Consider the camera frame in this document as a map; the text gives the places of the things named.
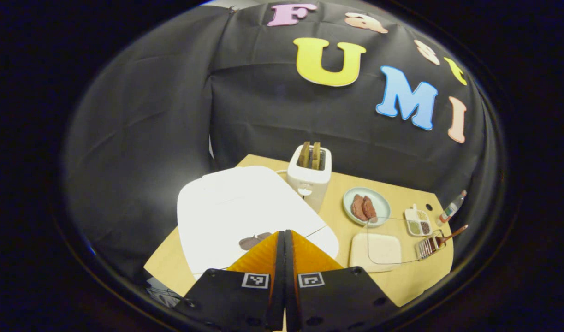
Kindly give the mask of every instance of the plate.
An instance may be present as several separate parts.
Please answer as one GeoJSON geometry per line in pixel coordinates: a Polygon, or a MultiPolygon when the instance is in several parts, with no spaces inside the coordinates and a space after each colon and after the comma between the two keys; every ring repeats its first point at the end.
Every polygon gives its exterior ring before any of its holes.
{"type": "Polygon", "coordinates": [[[343,195],[343,210],[345,210],[345,213],[347,213],[347,216],[349,216],[351,220],[353,220],[354,222],[360,225],[368,225],[368,227],[370,228],[383,225],[384,223],[386,223],[387,219],[391,216],[391,206],[389,205],[389,202],[387,202],[386,199],[382,197],[381,194],[377,193],[376,191],[370,188],[364,188],[364,187],[355,187],[349,189],[345,193],[345,195],[343,195]],[[354,197],[356,196],[356,194],[362,197],[364,196],[370,197],[370,200],[372,201],[372,205],[374,206],[374,210],[376,210],[376,216],[378,217],[375,223],[370,223],[370,225],[368,225],[367,221],[361,221],[356,216],[354,216],[353,213],[351,213],[351,204],[354,201],[354,197]]]}

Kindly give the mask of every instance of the blue letter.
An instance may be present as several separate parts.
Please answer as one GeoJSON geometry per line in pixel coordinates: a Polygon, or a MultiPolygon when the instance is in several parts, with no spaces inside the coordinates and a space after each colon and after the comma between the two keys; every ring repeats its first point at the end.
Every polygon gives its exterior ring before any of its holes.
{"type": "Polygon", "coordinates": [[[413,124],[424,130],[431,130],[433,128],[431,123],[433,101],[438,95],[438,90],[427,82],[421,82],[415,91],[411,92],[411,86],[402,71],[387,65],[383,65],[380,70],[386,75],[385,99],[381,104],[376,105],[376,111],[394,118],[398,114],[394,106],[398,99],[403,120],[409,119],[409,116],[417,109],[411,118],[413,124]]]}

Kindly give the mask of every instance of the bottle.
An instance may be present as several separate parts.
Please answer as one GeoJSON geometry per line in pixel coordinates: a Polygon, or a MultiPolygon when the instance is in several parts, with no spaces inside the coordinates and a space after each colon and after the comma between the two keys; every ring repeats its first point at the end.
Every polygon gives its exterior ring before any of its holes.
{"type": "Polygon", "coordinates": [[[450,218],[459,210],[459,208],[463,205],[464,198],[466,197],[467,192],[465,190],[462,191],[451,203],[448,205],[446,210],[440,214],[438,220],[435,221],[435,224],[438,227],[442,227],[445,223],[450,221],[450,218]]]}

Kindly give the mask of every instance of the wooden table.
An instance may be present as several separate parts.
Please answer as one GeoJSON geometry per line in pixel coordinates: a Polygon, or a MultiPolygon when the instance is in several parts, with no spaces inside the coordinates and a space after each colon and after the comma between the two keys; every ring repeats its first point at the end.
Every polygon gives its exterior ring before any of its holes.
{"type": "MultiPolygon", "coordinates": [[[[288,168],[288,162],[247,155],[237,166],[266,166],[277,171],[288,168]]],[[[343,195],[353,187],[368,187],[386,198],[391,206],[391,219],[377,229],[371,229],[370,232],[396,236],[402,248],[412,248],[422,239],[408,235],[406,229],[404,210],[411,208],[413,203],[429,214],[432,229],[438,229],[435,220],[443,209],[435,194],[333,172],[318,214],[337,236],[339,254],[335,260],[343,267],[349,266],[351,239],[358,233],[366,231],[361,225],[351,221],[343,211],[343,195]],[[425,204],[428,203],[433,207],[432,211],[425,208],[425,204]]],[[[444,235],[451,234],[450,225],[446,224],[441,229],[444,235]]],[[[404,250],[403,261],[409,256],[409,252],[406,253],[404,250]]],[[[404,263],[393,271],[370,273],[370,277],[394,304],[401,307],[450,273],[452,259],[453,244],[448,241],[445,248],[421,262],[404,263]]],[[[185,260],[177,227],[157,248],[144,268],[181,296],[184,296],[196,281],[185,260]]]]}

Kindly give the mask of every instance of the toaster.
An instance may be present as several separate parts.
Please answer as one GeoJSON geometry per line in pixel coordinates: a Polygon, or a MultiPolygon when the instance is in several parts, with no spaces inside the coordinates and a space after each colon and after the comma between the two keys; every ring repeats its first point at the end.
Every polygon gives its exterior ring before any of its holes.
{"type": "Polygon", "coordinates": [[[331,179],[332,158],[331,152],[321,147],[319,169],[313,170],[310,168],[313,160],[313,148],[313,145],[309,146],[309,166],[307,167],[299,166],[298,162],[303,146],[299,145],[296,148],[290,159],[286,181],[318,213],[331,179]]]}

